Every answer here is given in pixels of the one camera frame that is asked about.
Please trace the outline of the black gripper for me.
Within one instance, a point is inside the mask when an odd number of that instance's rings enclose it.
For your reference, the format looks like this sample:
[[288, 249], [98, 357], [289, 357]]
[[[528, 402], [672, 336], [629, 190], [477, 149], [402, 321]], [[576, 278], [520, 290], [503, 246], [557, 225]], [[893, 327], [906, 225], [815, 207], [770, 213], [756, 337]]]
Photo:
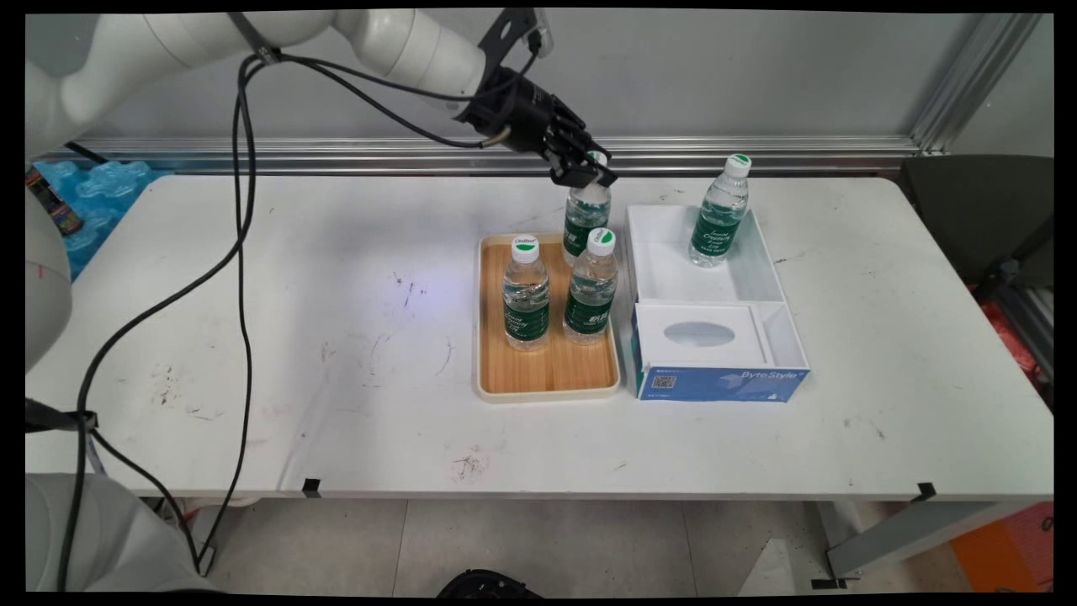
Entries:
[[484, 96], [470, 101], [458, 121], [487, 138], [508, 128], [501, 144], [546, 157], [550, 180], [558, 187], [609, 188], [619, 180], [609, 169], [609, 150], [595, 142], [584, 119], [559, 97], [508, 66], [498, 66], [480, 91]]

